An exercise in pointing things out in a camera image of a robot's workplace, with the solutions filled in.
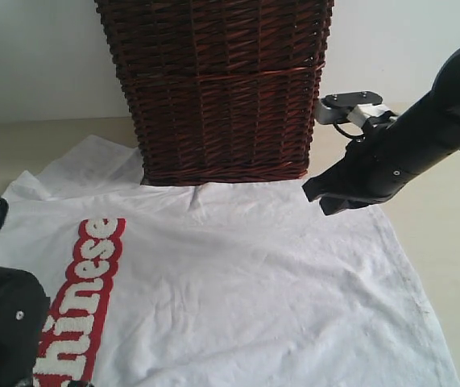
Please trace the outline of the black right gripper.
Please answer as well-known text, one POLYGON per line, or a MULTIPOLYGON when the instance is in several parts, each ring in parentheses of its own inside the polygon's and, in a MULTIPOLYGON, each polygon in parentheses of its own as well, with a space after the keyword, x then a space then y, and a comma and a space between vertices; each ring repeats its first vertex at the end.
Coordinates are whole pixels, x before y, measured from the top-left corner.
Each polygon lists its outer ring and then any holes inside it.
POLYGON ((320 199, 324 215, 356 210, 392 198, 411 180, 411 136, 406 128, 387 128, 354 141, 343 159, 302 189, 310 202, 320 199))

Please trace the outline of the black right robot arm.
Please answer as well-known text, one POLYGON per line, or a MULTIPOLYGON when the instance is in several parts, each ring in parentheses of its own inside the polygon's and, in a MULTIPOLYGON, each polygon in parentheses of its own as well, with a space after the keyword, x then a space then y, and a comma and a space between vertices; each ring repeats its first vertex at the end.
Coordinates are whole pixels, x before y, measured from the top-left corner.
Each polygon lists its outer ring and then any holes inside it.
POLYGON ((403 114, 371 91, 328 94, 315 119, 350 142, 344 157, 302 186, 326 215, 385 203, 410 181, 460 151, 460 48, 432 88, 403 114))

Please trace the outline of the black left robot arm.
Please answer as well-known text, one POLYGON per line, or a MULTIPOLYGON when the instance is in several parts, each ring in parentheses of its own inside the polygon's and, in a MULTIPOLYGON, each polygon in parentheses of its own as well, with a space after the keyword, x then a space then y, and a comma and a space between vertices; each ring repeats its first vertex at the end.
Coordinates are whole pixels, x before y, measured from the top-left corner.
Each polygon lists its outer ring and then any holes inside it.
POLYGON ((49 306, 32 273, 0 267, 0 386, 33 386, 49 306))

